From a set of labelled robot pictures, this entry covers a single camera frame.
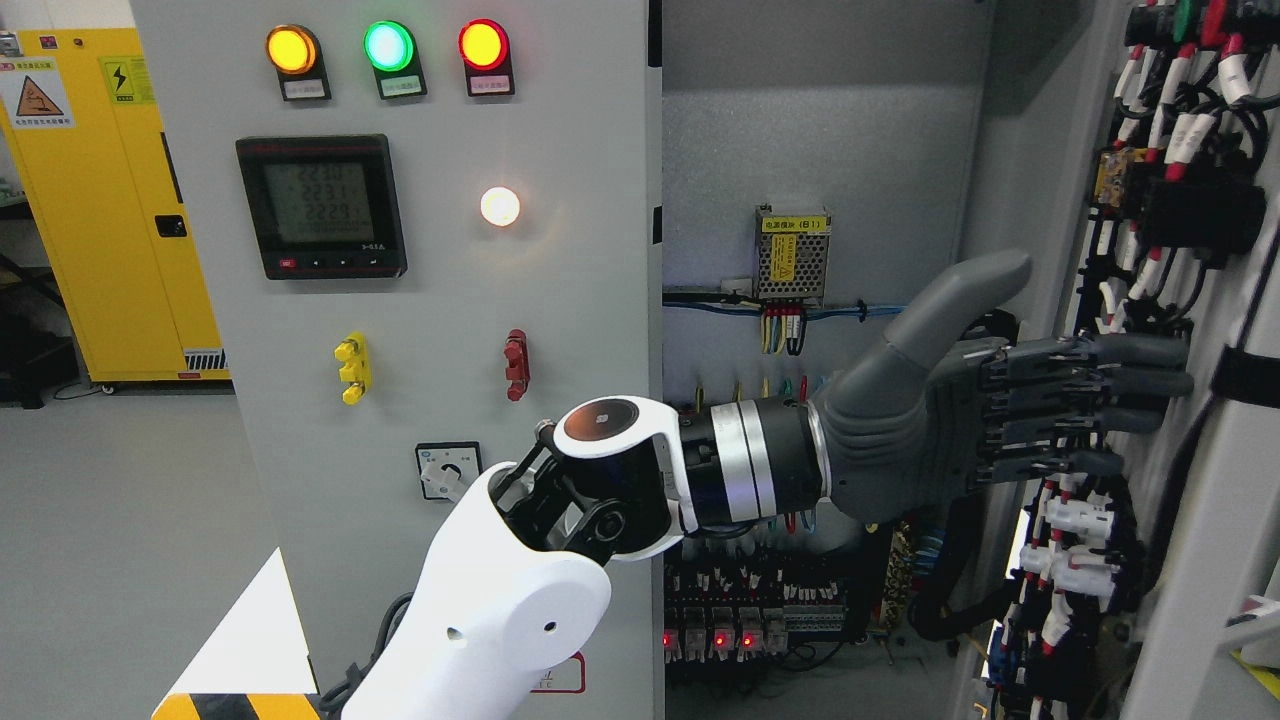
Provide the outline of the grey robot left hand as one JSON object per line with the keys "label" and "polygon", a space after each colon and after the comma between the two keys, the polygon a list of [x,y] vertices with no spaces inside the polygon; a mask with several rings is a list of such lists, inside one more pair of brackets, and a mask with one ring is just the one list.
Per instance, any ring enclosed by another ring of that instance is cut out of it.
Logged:
{"label": "grey robot left hand", "polygon": [[1069,460],[1060,441],[1148,434],[1162,424],[1162,401],[1192,392],[1188,348],[1178,338],[963,340],[1030,272],[1021,250],[948,268],[818,392],[812,404],[841,512],[888,521],[979,486],[1057,471]]}

